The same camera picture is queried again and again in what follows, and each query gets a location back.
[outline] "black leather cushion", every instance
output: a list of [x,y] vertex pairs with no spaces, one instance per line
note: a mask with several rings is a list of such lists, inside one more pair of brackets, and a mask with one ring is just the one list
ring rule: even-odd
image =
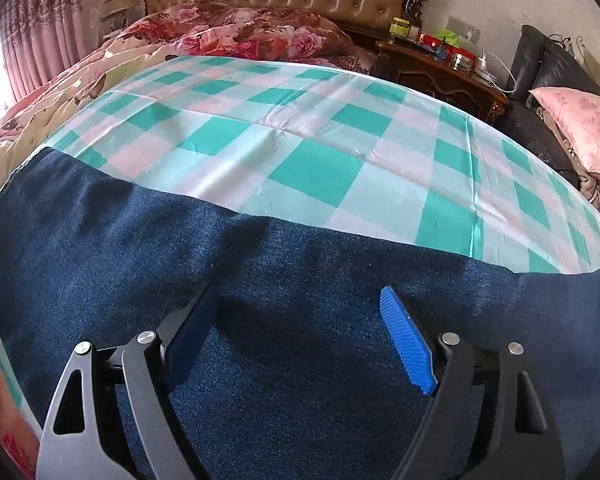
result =
[[524,146],[550,168],[560,173],[575,189],[578,175],[560,142],[546,127],[544,121],[524,103],[512,101],[507,113],[495,125],[503,134]]
[[[547,37],[531,25],[522,26],[522,36],[518,42],[516,57],[513,58],[511,73],[516,78],[516,91],[509,95],[513,101],[524,102],[533,88],[534,81],[542,64],[542,53]],[[508,88],[513,88],[509,77]]]
[[[589,74],[585,72],[571,54],[564,50],[560,44],[553,41],[547,41],[544,45],[542,66],[532,88],[544,86],[573,88],[600,96],[600,87],[595,81],[590,78]],[[526,106],[535,109],[538,106],[538,101],[529,94]]]

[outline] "floral wallpaper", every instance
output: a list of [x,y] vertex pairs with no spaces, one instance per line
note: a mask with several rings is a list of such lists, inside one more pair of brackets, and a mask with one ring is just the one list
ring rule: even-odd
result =
[[[469,43],[469,50],[493,52],[507,66],[525,23],[546,35],[570,36],[574,42],[582,36],[590,56],[600,63],[600,8],[594,0],[428,0],[422,15],[425,30],[445,28],[449,16],[480,28],[480,40]],[[506,75],[491,58],[489,68],[497,76]]]

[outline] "wooden nightstand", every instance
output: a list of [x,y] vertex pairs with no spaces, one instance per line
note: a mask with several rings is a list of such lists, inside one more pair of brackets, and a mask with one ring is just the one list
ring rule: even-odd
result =
[[373,75],[445,101],[493,124],[509,100],[473,76],[453,70],[433,54],[408,44],[376,42],[378,63]]

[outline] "metal pin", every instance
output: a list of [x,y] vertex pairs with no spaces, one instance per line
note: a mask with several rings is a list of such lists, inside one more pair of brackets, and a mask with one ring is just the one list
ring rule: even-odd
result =
[[91,343],[89,343],[88,341],[82,341],[78,343],[74,348],[74,352],[78,355],[85,355],[89,353],[89,350],[91,350]]
[[148,345],[151,341],[155,339],[155,332],[153,330],[145,330],[138,334],[136,337],[136,341],[138,341],[141,345]]
[[442,335],[442,341],[449,346],[455,346],[460,342],[460,336],[453,332],[445,332]]
[[515,341],[509,343],[509,352],[513,355],[522,355],[524,351],[525,349],[520,343],[516,343]]

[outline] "power socket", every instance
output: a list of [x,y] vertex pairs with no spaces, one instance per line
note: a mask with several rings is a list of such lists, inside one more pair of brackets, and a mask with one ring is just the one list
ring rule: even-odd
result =
[[480,39],[480,29],[474,27],[473,25],[469,25],[468,23],[456,18],[455,16],[450,16],[449,21],[446,24],[446,28],[455,32],[458,36],[462,36],[472,41],[473,43],[478,43]]

